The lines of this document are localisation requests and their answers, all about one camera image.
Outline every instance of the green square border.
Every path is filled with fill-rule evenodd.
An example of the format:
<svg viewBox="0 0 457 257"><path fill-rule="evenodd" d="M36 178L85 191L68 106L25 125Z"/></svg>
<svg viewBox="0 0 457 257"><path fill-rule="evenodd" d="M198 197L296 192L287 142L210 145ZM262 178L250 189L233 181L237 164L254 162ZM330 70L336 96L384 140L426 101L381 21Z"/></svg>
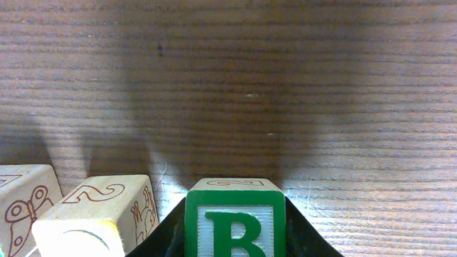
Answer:
<svg viewBox="0 0 457 257"><path fill-rule="evenodd" d="M187 194L184 216L186 257L197 257L198 207L209 205L273 206L274 256L286 256L286 197L282 192L191 190Z"/></svg>

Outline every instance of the wood grain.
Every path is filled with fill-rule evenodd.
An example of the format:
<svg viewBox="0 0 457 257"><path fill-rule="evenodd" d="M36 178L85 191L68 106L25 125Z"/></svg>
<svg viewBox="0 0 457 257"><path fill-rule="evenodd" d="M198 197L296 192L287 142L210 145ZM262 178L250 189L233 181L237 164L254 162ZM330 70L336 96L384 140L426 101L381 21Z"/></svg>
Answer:
<svg viewBox="0 0 457 257"><path fill-rule="evenodd" d="M3 1L0 163L274 181L346 256L457 252L457 4Z"/></svg>

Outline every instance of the toy block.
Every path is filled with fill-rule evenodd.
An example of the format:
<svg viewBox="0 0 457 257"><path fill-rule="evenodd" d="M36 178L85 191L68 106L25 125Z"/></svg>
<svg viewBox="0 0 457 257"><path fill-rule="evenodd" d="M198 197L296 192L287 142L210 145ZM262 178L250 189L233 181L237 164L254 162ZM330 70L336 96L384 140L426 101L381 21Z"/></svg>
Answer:
<svg viewBox="0 0 457 257"><path fill-rule="evenodd" d="M23 257L34 251L32 224L61 199L50 165L0 166L0 256Z"/></svg>
<svg viewBox="0 0 457 257"><path fill-rule="evenodd" d="M46 257L125 256L158 224L148 176L95 176L40 217L32 233Z"/></svg>
<svg viewBox="0 0 457 257"><path fill-rule="evenodd" d="M187 257L286 255L286 199L267 179L201 179L184 223Z"/></svg>

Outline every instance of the dark brown wood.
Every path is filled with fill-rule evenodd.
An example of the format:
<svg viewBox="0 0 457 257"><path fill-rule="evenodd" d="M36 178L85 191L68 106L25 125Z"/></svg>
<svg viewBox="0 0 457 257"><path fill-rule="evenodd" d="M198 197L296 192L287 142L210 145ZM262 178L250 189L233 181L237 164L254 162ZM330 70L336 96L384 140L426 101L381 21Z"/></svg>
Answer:
<svg viewBox="0 0 457 257"><path fill-rule="evenodd" d="M457 4L3 1L0 163L269 178L346 256L457 251Z"/></svg>

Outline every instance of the wooden block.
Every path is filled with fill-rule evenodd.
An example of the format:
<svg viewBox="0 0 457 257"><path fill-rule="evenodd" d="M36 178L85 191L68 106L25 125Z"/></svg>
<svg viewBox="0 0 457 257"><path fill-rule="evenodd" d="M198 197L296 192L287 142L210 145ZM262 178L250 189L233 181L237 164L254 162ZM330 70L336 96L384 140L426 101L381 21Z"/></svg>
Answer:
<svg viewBox="0 0 457 257"><path fill-rule="evenodd" d="M187 194L187 257L286 255L286 199L262 178L204 178Z"/></svg>
<svg viewBox="0 0 457 257"><path fill-rule="evenodd" d="M0 166L0 252L23 257L34 250L31 225L61 199L50 165Z"/></svg>
<svg viewBox="0 0 457 257"><path fill-rule="evenodd" d="M125 256L157 227L146 175L86 179L35 222L42 256Z"/></svg>

